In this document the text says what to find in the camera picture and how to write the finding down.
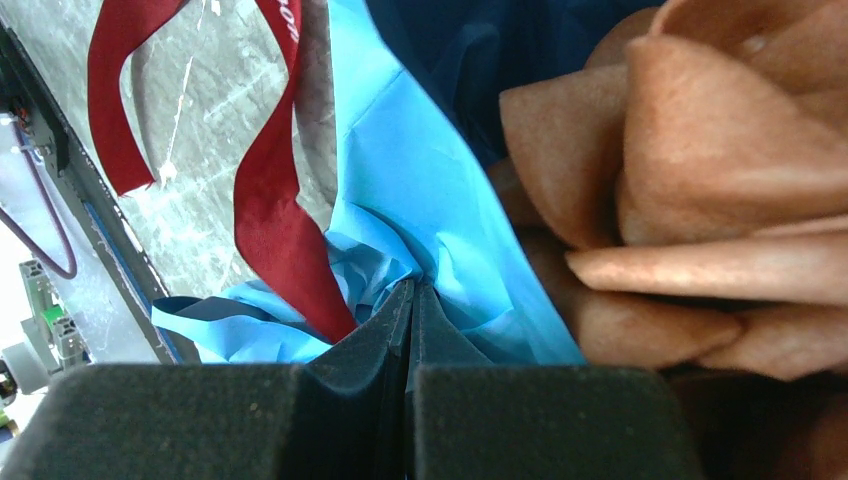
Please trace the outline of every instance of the dark navy fabric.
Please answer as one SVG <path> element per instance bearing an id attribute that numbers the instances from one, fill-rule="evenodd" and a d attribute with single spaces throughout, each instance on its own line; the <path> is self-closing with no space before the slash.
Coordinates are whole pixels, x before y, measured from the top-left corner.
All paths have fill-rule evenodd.
<path id="1" fill-rule="evenodd" d="M 245 290 L 252 290 L 249 283 L 224 294 Z M 255 291 L 255 303 L 264 306 Z M 275 317 L 279 312 L 229 298 L 169 297 L 153 302 L 151 322 L 196 342 L 203 363 L 306 363 L 330 348 L 302 318 Z"/>
<path id="2" fill-rule="evenodd" d="M 366 0 L 383 41 L 490 165 L 498 95 L 574 72 L 616 23 L 659 0 Z"/>

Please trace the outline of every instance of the crumpled fabric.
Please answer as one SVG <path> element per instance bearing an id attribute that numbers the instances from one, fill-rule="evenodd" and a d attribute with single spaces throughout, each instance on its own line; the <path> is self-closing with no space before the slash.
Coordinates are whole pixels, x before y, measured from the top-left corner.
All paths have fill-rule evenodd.
<path id="1" fill-rule="evenodd" d="M 589 361 L 848 364 L 846 24 L 846 0 L 670 0 L 585 70 L 501 96 L 541 225 L 499 195 L 558 237 L 525 247 L 565 255 L 540 277 Z"/>
<path id="2" fill-rule="evenodd" d="M 603 35 L 601 30 L 626 14 L 627 9 L 613 8 L 613 3 L 558 3 L 562 12 L 571 13 L 557 17 L 554 30 L 562 29 L 572 40 L 568 47 L 556 50 L 555 56 L 562 57 L 559 60 L 568 60 L 558 68 L 577 68 L 592 42 Z M 380 17 L 380 8 L 387 8 L 369 6 L 374 18 Z M 445 115 L 444 104 L 437 104 L 432 91 L 389 51 L 365 2 L 334 0 L 329 8 L 338 194 L 325 238 L 333 273 L 356 320 L 366 321 L 399 281 L 414 278 L 434 285 L 447 318 L 492 361 L 583 363 L 583 355 L 523 254 L 480 162 Z M 444 13 L 445 19 L 451 18 L 450 11 Z M 506 20 L 503 14 L 498 13 L 500 21 Z M 538 22 L 541 17 L 535 13 L 522 18 Z M 585 24 L 577 19 L 586 19 Z M 476 25 L 463 16 L 454 20 Z M 506 42 L 516 33 L 498 22 L 484 30 L 498 28 L 504 31 L 481 38 Z M 529 33 L 524 28 L 523 37 L 516 38 L 527 40 Z M 530 46 L 526 41 L 518 44 Z M 460 59 L 474 57 L 470 45 Z M 450 52 L 466 50 L 458 44 Z M 488 62 L 494 60 L 497 56 L 480 57 L 475 68 L 465 60 L 455 62 L 462 68 L 454 72 L 458 75 L 454 81 L 484 78 L 475 72 L 488 68 Z M 506 63 L 496 66 L 507 68 Z M 498 88 L 487 87 L 494 92 L 489 101 L 495 119 Z M 321 339 L 305 330 L 299 314 L 259 282 L 221 296 L 269 314 L 266 322 L 270 326 L 263 327 L 262 341 L 248 335 L 239 345 L 222 342 L 220 336 L 242 328 L 244 318 L 192 319 L 166 303 L 156 304 L 153 322 L 194 340 L 205 355 L 215 355 L 218 361 L 308 361 L 328 348 L 323 342 L 306 342 Z"/>

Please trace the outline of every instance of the dark foam pad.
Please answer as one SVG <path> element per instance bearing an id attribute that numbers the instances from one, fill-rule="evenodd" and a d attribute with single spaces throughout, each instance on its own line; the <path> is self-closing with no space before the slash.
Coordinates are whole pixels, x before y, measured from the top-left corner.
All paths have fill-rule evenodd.
<path id="1" fill-rule="evenodd" d="M 415 415 L 413 398 L 415 372 L 422 365 L 490 365 L 492 362 L 445 316 L 432 285 L 419 285 L 412 305 L 412 335 L 409 348 L 409 374 L 404 403 L 404 465 L 409 478 L 415 478 Z"/>
<path id="2" fill-rule="evenodd" d="M 377 313 L 313 360 L 299 397 L 283 478 L 403 477 L 403 391 L 415 285 L 399 283 Z"/>
<path id="3" fill-rule="evenodd" d="M 280 365 L 77 369 L 45 397 L 3 478 L 276 479 L 303 371 Z"/>
<path id="4" fill-rule="evenodd" d="M 415 422 L 419 480 L 703 478 L 668 387 L 639 370 L 424 366 Z"/>

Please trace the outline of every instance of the white marble countertop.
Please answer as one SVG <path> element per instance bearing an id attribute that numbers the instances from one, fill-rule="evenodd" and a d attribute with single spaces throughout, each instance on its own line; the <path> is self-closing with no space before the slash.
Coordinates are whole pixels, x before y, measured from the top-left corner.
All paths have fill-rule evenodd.
<path id="1" fill-rule="evenodd" d="M 20 38 L 98 167 L 88 127 L 86 63 L 101 3 L 0 3 L 4 23 Z M 320 9 L 312 12 L 321 16 Z M 326 28 L 326 19 L 304 22 Z M 312 65 L 306 75 L 313 77 L 307 94 L 326 97 L 315 80 L 328 75 L 329 61 L 320 58 L 328 40 L 318 37 L 306 62 Z M 124 66 L 125 109 L 157 182 L 117 202 L 171 294 L 208 296 L 254 277 L 233 242 L 233 180 L 286 77 L 254 0 L 190 0 Z M 300 203 L 326 227 L 335 197 L 334 119 L 321 102 L 307 107 L 316 121 L 301 122 L 307 125 L 302 132 L 313 147 L 304 152 L 295 134 Z"/>

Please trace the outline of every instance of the red fabric strip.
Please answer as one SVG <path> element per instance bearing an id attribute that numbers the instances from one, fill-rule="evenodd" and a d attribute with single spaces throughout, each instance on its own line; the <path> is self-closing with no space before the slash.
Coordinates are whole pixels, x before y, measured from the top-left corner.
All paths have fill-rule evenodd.
<path id="1" fill-rule="evenodd" d="M 88 50 L 88 121 L 94 149 L 118 195 L 153 183 L 121 101 L 121 67 L 183 0 L 105 0 Z"/>
<path id="2" fill-rule="evenodd" d="M 119 194 L 153 181 L 121 103 L 121 66 L 182 0 L 105 0 L 89 51 L 89 119 L 106 175 Z M 356 323 L 330 270 L 321 230 L 297 204 L 292 151 L 299 75 L 300 0 L 256 0 L 283 52 L 289 82 L 236 172 L 235 243 L 251 268 L 335 343 Z"/>

